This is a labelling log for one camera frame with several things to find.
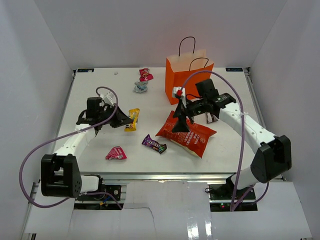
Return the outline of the yellow snack packet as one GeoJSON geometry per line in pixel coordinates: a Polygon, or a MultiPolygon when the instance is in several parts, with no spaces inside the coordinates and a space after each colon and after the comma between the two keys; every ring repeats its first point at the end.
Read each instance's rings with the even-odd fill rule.
{"type": "Polygon", "coordinates": [[[125,132],[134,132],[137,130],[139,114],[140,114],[139,108],[133,108],[133,109],[129,110],[128,116],[132,120],[132,122],[125,126],[125,128],[124,128],[125,132]]]}

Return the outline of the pink candy packet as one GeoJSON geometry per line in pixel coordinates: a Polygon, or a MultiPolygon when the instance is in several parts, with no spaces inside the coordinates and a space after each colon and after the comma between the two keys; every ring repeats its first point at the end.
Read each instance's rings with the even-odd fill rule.
{"type": "Polygon", "coordinates": [[[126,160],[127,155],[120,146],[113,147],[110,152],[105,156],[106,160],[126,160]]]}

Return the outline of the purple M&M's packet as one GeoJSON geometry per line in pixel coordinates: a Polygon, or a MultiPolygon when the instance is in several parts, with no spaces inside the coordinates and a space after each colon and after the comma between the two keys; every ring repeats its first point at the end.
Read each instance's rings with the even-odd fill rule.
{"type": "Polygon", "coordinates": [[[156,140],[153,140],[149,134],[143,139],[141,144],[156,151],[159,154],[162,154],[167,150],[166,144],[160,144],[156,140]]]}

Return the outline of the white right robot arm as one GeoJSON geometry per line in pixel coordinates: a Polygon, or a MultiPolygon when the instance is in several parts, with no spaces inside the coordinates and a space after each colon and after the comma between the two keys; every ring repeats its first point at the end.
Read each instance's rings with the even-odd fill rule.
{"type": "Polygon", "coordinates": [[[229,198],[236,200],[243,195],[244,188],[268,183],[292,167],[288,137],[276,136],[242,113],[239,101],[228,93],[219,94],[211,79],[198,82],[196,88],[200,98],[195,101],[186,98],[184,88],[173,88],[172,96],[178,99],[178,105],[173,115],[177,122],[172,132],[187,133],[195,116],[210,113],[244,138],[255,154],[249,167],[228,178],[225,192],[229,198]]]}

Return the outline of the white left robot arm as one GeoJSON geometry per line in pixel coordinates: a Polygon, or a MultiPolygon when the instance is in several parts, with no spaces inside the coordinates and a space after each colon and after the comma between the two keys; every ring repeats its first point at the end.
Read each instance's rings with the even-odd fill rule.
{"type": "Polygon", "coordinates": [[[75,134],[53,154],[41,159],[41,193],[46,197],[77,198],[88,192],[94,199],[105,196],[106,187],[100,177],[82,175],[78,160],[103,125],[118,128],[133,123],[109,97],[89,97],[86,109],[78,116],[75,134]]]}

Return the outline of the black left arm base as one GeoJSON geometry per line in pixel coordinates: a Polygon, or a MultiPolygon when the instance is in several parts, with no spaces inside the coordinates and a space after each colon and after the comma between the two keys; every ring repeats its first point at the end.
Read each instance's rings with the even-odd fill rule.
{"type": "MultiPolygon", "coordinates": [[[[121,185],[105,185],[101,183],[96,191],[93,191],[94,193],[98,192],[105,192],[111,194],[117,201],[121,199],[121,193],[122,193],[122,186],[121,185]]],[[[95,195],[87,195],[83,194],[77,198],[78,201],[100,201],[100,202],[107,202],[112,201],[113,199],[107,195],[107,194],[95,194],[95,195]]]]}

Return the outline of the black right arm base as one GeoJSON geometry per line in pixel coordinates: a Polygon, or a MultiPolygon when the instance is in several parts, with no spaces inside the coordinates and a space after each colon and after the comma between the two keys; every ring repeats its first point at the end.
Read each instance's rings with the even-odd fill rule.
{"type": "MultiPolygon", "coordinates": [[[[206,193],[209,194],[209,199],[211,201],[222,201],[230,203],[233,196],[233,188],[227,187],[226,184],[209,184],[207,188],[204,189],[206,193]]],[[[254,202],[256,200],[256,195],[253,189],[244,197],[244,201],[254,202]]]]}

